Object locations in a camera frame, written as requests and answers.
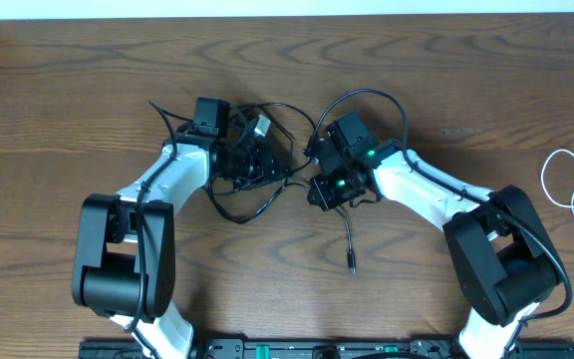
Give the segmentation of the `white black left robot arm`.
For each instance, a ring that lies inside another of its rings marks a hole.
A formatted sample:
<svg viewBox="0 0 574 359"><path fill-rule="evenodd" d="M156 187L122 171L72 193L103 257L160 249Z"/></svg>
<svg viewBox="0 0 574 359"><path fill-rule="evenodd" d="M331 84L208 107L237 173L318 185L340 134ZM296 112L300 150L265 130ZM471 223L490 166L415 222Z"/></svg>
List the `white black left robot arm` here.
<svg viewBox="0 0 574 359"><path fill-rule="evenodd" d="M132 184L84 200L74 302L123 326L148 358L201 357L193 326L171 301L174 218L215 177L260 187L292 174L264 142L239 147L199 135L166 140L158 160Z"/></svg>

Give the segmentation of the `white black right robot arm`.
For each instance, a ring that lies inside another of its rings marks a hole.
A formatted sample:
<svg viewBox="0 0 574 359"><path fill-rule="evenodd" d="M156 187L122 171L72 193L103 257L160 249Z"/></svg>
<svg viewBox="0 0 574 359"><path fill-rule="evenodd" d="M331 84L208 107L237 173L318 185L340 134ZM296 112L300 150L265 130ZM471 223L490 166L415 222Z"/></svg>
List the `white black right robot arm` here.
<svg viewBox="0 0 574 359"><path fill-rule="evenodd" d="M320 140L308 200L334 209L370 190L440 229L471 306L457 343L469 358L505 358L519 330L567 275L529 197L456 179L394 140Z"/></svg>

